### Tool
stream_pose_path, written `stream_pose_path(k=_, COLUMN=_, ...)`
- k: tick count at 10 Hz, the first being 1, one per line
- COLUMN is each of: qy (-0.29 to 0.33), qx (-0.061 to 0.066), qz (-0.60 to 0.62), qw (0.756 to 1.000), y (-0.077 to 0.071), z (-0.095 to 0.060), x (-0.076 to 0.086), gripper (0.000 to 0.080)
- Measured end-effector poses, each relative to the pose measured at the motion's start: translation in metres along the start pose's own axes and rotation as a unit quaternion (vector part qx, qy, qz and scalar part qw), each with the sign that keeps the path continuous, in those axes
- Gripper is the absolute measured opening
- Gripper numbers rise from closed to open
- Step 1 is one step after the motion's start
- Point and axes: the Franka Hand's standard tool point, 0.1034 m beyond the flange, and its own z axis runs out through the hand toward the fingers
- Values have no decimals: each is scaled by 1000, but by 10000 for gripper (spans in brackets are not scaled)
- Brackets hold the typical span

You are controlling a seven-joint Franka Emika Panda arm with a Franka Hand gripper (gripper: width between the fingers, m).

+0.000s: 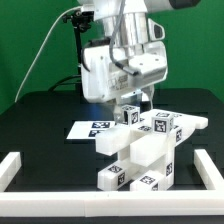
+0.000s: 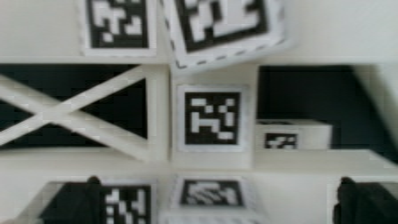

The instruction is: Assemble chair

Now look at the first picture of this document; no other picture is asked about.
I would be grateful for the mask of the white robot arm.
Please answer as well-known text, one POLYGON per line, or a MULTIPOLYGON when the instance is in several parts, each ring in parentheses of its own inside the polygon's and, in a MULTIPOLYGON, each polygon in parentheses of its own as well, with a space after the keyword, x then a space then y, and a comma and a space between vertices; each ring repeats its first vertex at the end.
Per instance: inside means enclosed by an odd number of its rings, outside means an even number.
POLYGON ((114 103, 114 120, 127 119, 123 105, 135 91, 150 102, 154 85, 166 79, 168 63, 164 28, 149 13, 179 10, 201 0, 78 0, 81 12, 103 25, 104 38, 86 44, 81 53, 85 99, 114 103))

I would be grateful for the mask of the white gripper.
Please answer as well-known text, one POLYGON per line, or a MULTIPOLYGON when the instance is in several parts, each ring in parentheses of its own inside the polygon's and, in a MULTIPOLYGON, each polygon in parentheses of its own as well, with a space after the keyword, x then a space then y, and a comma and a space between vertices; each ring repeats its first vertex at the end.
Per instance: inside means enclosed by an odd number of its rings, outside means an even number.
MULTIPOLYGON (((154 84, 168 73, 164 28, 150 18, 104 18, 102 23, 105 36, 81 53, 85 99, 103 103, 142 89, 141 110, 151 110, 154 84)), ((113 115, 116 123, 124 122, 121 105, 113 115)))

